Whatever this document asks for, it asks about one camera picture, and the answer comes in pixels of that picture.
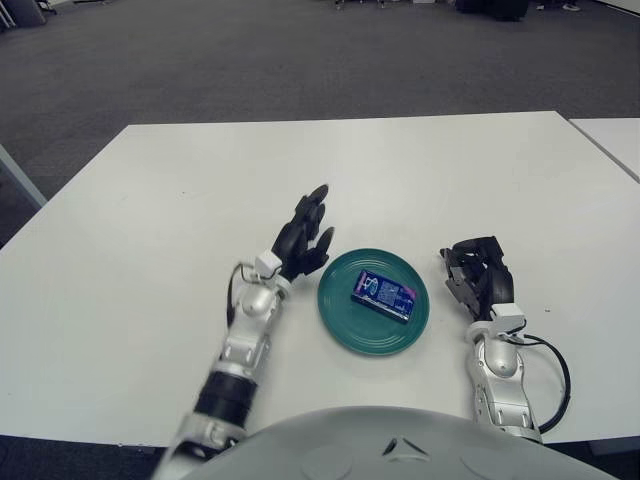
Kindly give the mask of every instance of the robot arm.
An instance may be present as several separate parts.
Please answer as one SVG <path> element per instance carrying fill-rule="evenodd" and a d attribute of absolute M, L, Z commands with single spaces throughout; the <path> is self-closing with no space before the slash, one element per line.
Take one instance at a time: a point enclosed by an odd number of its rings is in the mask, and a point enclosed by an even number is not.
<path fill-rule="evenodd" d="M 548 342 L 524 343 L 515 334 L 526 326 L 514 303 L 513 278 L 502 263 L 495 237 L 476 238 L 442 249 L 449 275 L 446 285 L 475 322 L 466 333 L 473 345 L 467 370 L 474 384 L 475 419 L 512 435 L 542 443 L 541 433 L 560 421 L 567 408 L 571 379 L 566 362 Z M 538 427 L 524 391 L 524 363 L 519 346 L 544 344 L 558 357 L 565 377 L 565 398 L 554 418 Z"/>
<path fill-rule="evenodd" d="M 165 451 L 153 480 L 175 480 L 246 437 L 244 429 L 271 346 L 271 332 L 282 302 L 298 275 L 322 267 L 333 228 L 327 229 L 315 247 L 309 248 L 324 216 L 323 185 L 304 196 L 291 222 L 278 235 L 271 250 L 256 257 L 253 265 L 239 263 L 229 281 L 227 324 L 229 330 L 220 356 L 200 391 L 193 412 L 185 416 Z M 235 274 L 240 271 L 241 291 L 234 301 Z"/>

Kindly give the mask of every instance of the floor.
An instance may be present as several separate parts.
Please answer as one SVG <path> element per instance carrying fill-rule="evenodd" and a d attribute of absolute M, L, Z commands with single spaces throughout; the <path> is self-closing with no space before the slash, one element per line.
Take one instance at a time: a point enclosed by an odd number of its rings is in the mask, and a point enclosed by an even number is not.
<path fill-rule="evenodd" d="M 134 123 L 640 116 L 640 21 L 579 4 L 577 14 L 532 8 L 517 23 L 405 2 L 341 12 L 329 0 L 58 5 L 46 26 L 0 35 L 10 66 L 0 75 L 0 143 L 50 197 Z M 32 215 L 0 175 L 0 242 Z M 637 452 L 557 448 L 640 477 Z M 0 479 L 148 478 L 158 455 L 0 437 Z"/>

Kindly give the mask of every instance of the teal plate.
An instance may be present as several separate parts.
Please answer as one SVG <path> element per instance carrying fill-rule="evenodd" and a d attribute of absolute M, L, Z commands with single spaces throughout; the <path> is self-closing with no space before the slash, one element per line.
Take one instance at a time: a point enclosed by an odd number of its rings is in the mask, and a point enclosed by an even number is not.
<path fill-rule="evenodd" d="M 362 270 L 387 277 L 417 292 L 406 325 L 351 300 Z M 369 355 L 391 355 L 415 342 L 429 318 L 429 296 L 422 279 L 393 253 L 363 248 L 338 257 L 327 267 L 318 287 L 318 308 L 324 324 L 345 347 Z"/>

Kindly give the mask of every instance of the black cable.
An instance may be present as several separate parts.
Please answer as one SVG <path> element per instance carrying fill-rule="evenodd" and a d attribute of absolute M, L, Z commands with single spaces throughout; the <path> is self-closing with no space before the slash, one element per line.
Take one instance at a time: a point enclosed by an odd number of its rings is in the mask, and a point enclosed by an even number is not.
<path fill-rule="evenodd" d="M 236 316 L 236 309 L 233 307 L 233 278 L 240 268 L 242 268 L 241 263 L 233 267 L 233 272 L 231 272 L 231 276 L 229 277 L 229 285 L 227 286 L 227 327 L 231 326 L 233 318 Z"/>
<path fill-rule="evenodd" d="M 507 343 L 511 343 L 513 345 L 517 345 L 519 347 L 531 347 L 534 345 L 544 345 L 548 347 L 555 354 L 556 358 L 558 359 L 558 362 L 560 362 L 560 368 L 562 368 L 562 376 L 564 377 L 564 395 L 562 396 L 562 401 L 560 402 L 560 406 L 558 407 L 558 410 L 553 415 L 553 417 L 551 417 L 549 421 L 543 423 L 539 427 L 540 433 L 547 433 L 549 430 L 555 427 L 560 422 L 560 420 L 562 420 L 562 417 L 564 417 L 564 414 L 567 411 L 567 407 L 569 406 L 569 400 L 571 399 L 571 375 L 569 375 L 569 367 L 567 366 L 567 362 L 565 361 L 564 357 L 556 347 L 551 345 L 546 340 L 540 337 L 536 337 L 534 335 L 525 334 L 524 338 L 534 340 L 534 342 L 520 343 L 520 342 L 514 342 L 513 340 L 510 340 L 510 339 L 504 339 L 504 341 Z"/>
<path fill-rule="evenodd" d="M 513 330 L 509 330 L 508 332 L 505 332 L 507 335 L 513 335 L 514 333 L 518 333 L 520 330 L 523 330 L 524 327 L 527 326 L 527 319 L 523 319 L 524 323 L 522 325 L 520 325 L 519 327 L 514 328 Z"/>
<path fill-rule="evenodd" d="M 244 267 L 251 267 L 251 265 L 249 265 L 248 263 L 238 262 L 238 264 L 233 267 L 231 277 L 229 277 L 229 284 L 227 286 L 227 327 L 231 326 L 231 324 L 233 323 L 233 319 L 236 316 L 236 309 L 233 306 L 233 279 L 236 276 L 236 273 L 238 273 L 238 270 L 240 270 L 240 276 L 245 283 L 260 283 L 258 281 L 245 277 Z"/>

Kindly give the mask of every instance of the blue box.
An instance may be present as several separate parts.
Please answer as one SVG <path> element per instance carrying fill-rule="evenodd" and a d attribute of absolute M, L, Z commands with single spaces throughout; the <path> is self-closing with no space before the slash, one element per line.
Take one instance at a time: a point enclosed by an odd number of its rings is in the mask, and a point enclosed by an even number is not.
<path fill-rule="evenodd" d="M 362 270 L 351 299 L 406 325 L 413 311 L 416 292 L 382 275 Z"/>

